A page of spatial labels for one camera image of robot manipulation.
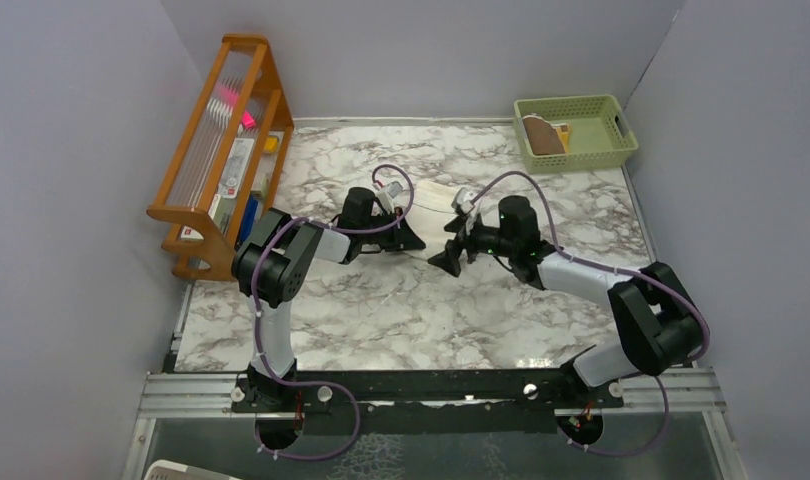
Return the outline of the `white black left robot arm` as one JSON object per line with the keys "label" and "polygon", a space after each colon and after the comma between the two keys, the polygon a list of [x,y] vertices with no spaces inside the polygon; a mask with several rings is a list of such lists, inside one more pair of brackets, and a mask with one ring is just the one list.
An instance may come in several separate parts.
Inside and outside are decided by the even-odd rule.
{"label": "white black left robot arm", "polygon": [[279,411],[294,401],[292,300],[315,259],[347,265],[370,245],[377,253],[422,251],[425,242],[400,207],[384,206],[370,189],[353,187],[332,227],[271,208],[236,253],[231,272],[250,300],[253,357],[247,398]]}

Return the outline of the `yellow brown bear towel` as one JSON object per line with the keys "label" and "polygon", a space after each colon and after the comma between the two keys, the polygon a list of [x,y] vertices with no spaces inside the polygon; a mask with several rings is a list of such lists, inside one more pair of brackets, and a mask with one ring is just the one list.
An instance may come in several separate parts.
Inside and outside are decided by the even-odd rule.
{"label": "yellow brown bear towel", "polygon": [[570,151],[569,124],[549,122],[536,114],[523,116],[522,124],[533,155],[564,155]]}

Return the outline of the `cream white towel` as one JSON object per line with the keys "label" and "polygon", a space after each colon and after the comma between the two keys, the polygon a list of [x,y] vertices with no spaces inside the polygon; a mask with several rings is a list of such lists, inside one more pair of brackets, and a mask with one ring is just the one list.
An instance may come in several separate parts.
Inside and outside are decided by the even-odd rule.
{"label": "cream white towel", "polygon": [[415,185],[415,199],[406,221],[414,233],[425,243],[422,250],[408,251],[407,254],[420,259],[442,253],[454,232],[444,230],[457,216],[452,202],[462,190],[460,186],[446,186],[430,180],[419,180]]}

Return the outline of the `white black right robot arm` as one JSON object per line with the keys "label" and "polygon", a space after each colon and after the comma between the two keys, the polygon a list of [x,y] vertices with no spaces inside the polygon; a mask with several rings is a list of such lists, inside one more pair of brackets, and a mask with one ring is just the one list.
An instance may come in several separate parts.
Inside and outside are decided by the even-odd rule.
{"label": "white black right robot arm", "polygon": [[616,339],[592,347],[563,365],[560,398],[581,407],[598,387],[633,374],[657,376],[699,351],[705,335],[686,306],[687,295],[673,270],[655,262],[639,270],[600,269],[570,257],[540,235],[528,199],[512,195],[498,204],[499,224],[483,223],[479,214],[456,212],[445,229],[453,233],[429,264],[454,277],[460,258],[480,254],[506,259],[511,273],[538,290],[557,291],[608,307]]}

